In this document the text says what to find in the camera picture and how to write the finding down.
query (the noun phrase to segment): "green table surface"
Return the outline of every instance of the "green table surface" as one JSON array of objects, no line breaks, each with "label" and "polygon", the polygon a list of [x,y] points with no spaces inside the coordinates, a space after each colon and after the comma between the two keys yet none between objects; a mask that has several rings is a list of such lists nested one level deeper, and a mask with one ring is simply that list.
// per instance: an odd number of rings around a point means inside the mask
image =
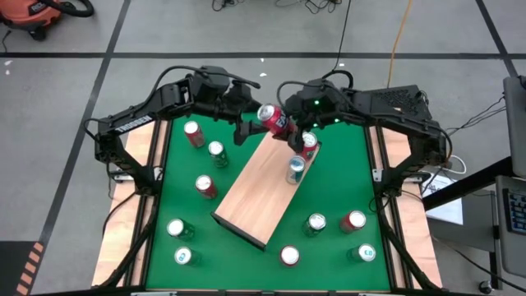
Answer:
[{"label": "green table surface", "polygon": [[[207,146],[195,149],[190,145],[183,132],[188,120],[201,125],[207,143],[216,140],[224,144],[230,160],[226,168],[217,169],[212,164]],[[368,209],[373,193],[362,127],[339,124],[314,130],[323,143],[321,151],[264,252],[210,216],[264,136],[251,136],[242,146],[235,146],[233,130],[234,126],[225,122],[214,123],[196,115],[173,122],[146,288],[389,290],[378,219]],[[219,190],[216,199],[206,200],[194,188],[201,174],[214,179]],[[367,224],[357,232],[343,234],[339,220],[350,210],[361,210]],[[301,227],[314,212],[326,217],[327,226],[318,236],[308,238]],[[167,224],[174,218],[195,226],[193,240],[183,242],[168,235]],[[376,259],[348,260],[346,252],[362,243],[376,249]],[[289,244],[296,246],[301,256],[293,268],[279,261],[280,249]],[[201,263],[178,265],[173,255],[181,246],[200,252]]]}]

